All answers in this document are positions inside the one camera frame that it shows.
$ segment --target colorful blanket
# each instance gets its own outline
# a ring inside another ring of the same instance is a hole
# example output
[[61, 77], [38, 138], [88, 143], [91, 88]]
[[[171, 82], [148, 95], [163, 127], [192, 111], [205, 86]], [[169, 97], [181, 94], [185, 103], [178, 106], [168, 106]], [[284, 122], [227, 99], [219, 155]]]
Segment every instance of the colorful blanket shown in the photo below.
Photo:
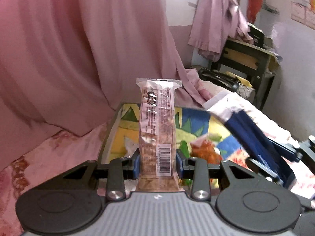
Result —
[[[119, 126], [113, 139], [110, 151], [105, 159], [109, 163], [112, 159], [122, 157], [126, 153], [124, 138], [128, 137], [138, 142], [140, 118], [139, 104], [124, 104], [119, 118]], [[175, 108], [176, 143], [184, 153], [190, 153], [190, 142], [197, 137], [211, 133], [223, 159], [232, 159], [234, 162], [246, 166], [236, 154], [244, 156], [244, 149], [234, 136], [213, 116], [203, 110], [190, 108]]]

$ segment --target white wall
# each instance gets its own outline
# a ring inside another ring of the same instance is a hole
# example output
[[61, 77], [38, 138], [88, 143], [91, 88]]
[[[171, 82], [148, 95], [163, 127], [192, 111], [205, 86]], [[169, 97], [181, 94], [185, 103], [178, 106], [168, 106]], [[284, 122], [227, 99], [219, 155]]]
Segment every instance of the white wall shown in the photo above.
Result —
[[[239, 2], [239, 6], [241, 9], [242, 14], [244, 15], [244, 17], [247, 19], [247, 5], [248, 5], [248, 0], [240, 0]], [[257, 16], [256, 16], [256, 21], [255, 21], [255, 26], [259, 28], [259, 23], [260, 23], [260, 12], [258, 12]]]
[[304, 140], [315, 134], [315, 30], [291, 20], [291, 0], [266, 1], [280, 15], [262, 10], [259, 27], [272, 35], [283, 61], [263, 112]]
[[[188, 5], [188, 2], [197, 4], [198, 0], [166, 0], [166, 17], [169, 26], [192, 25], [196, 8]], [[194, 49], [192, 65], [206, 67], [208, 60], [198, 54], [198, 49]]]

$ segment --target orange object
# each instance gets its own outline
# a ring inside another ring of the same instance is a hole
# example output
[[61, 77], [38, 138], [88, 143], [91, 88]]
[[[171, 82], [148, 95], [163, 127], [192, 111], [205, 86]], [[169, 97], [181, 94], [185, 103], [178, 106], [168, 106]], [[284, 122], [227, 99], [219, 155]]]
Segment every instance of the orange object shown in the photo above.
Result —
[[210, 140], [204, 140], [201, 146], [190, 144], [192, 147], [192, 157], [205, 159], [211, 164], [220, 164], [221, 155], [215, 152], [215, 145]]
[[311, 11], [315, 12], [315, 0], [310, 0]]
[[254, 24], [256, 21], [257, 13], [261, 9], [263, 0], [248, 0], [247, 5], [247, 21]]

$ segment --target poster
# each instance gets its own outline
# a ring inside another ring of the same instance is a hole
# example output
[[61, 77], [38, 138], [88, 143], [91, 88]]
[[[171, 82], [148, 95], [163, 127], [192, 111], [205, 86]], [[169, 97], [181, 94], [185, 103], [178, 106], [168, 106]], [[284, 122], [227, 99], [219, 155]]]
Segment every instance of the poster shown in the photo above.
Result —
[[291, 0], [291, 19], [315, 30], [315, 0]]

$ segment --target plastic bag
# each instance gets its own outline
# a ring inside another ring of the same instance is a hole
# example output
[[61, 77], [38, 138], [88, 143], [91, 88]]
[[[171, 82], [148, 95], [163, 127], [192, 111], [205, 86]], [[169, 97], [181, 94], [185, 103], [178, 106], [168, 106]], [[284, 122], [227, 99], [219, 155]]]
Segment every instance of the plastic bag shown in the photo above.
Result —
[[[139, 148], [138, 143], [134, 143], [130, 138], [124, 136], [124, 142], [125, 142], [125, 148], [126, 148], [126, 154], [124, 157], [131, 158], [134, 152]], [[130, 192], [133, 192], [136, 190], [138, 184], [138, 179], [131, 180], [127, 179], [125, 180], [125, 189], [126, 189], [126, 196], [129, 197]]]
[[178, 191], [174, 91], [178, 80], [137, 79], [141, 112], [139, 147], [141, 171], [138, 191]]

